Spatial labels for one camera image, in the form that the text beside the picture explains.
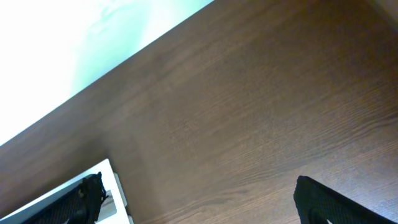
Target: black object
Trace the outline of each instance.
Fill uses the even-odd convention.
[[[24,224],[94,224],[107,197],[101,178],[101,172],[84,178],[79,186]]]
[[[294,202],[302,224],[396,224],[309,177],[298,177]]]

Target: wooden table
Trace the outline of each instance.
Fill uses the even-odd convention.
[[[398,222],[397,75],[362,0],[216,0],[1,146],[0,215],[109,158],[137,224],[299,223],[298,175]]]

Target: brown wooden surface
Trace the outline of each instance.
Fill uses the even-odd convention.
[[[0,147],[0,215],[110,158],[138,224],[298,223],[298,175],[398,222],[397,74],[364,1],[217,0]]]

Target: wood grain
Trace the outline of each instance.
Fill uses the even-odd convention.
[[[217,0],[1,146],[0,214],[110,158],[138,224],[299,223],[298,175],[398,222],[397,74],[364,1]]]

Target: bright white floor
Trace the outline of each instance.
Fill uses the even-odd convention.
[[[210,2],[0,3],[0,146]]]

